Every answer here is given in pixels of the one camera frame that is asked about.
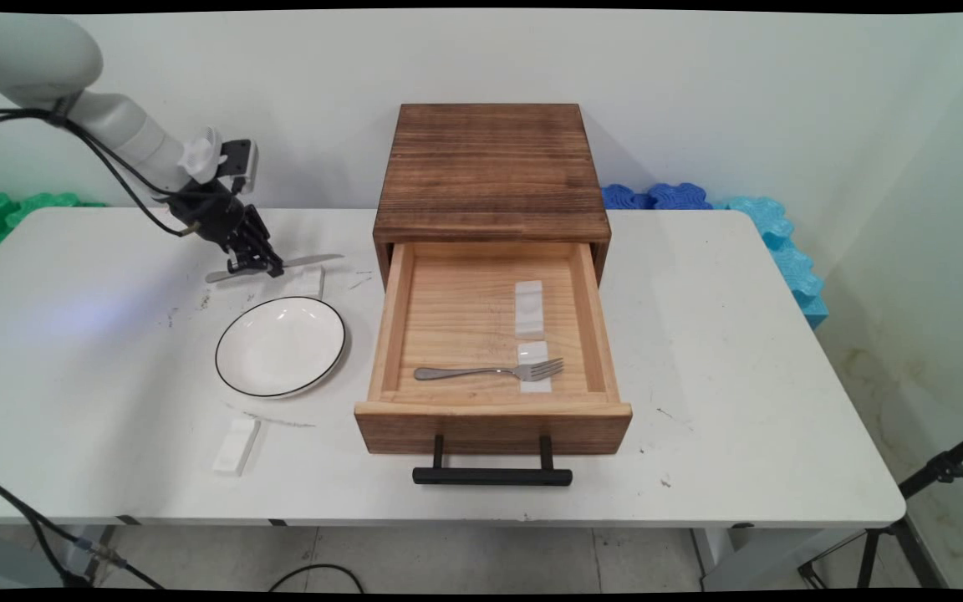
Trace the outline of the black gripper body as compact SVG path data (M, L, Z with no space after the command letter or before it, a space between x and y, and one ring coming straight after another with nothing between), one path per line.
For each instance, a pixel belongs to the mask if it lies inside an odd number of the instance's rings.
M171 215L220 248L257 246L257 210L219 182L190 182L168 196Z

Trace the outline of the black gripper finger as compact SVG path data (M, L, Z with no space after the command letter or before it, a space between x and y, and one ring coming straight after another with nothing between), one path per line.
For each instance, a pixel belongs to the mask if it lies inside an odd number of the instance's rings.
M255 237L234 237L229 243L227 273L261 273L268 270L268 257L263 242Z
M247 205L244 208L244 241L248 246L246 263L248 269L263 271L271 278L278 278L284 274L283 260L273 250L270 232L254 205Z

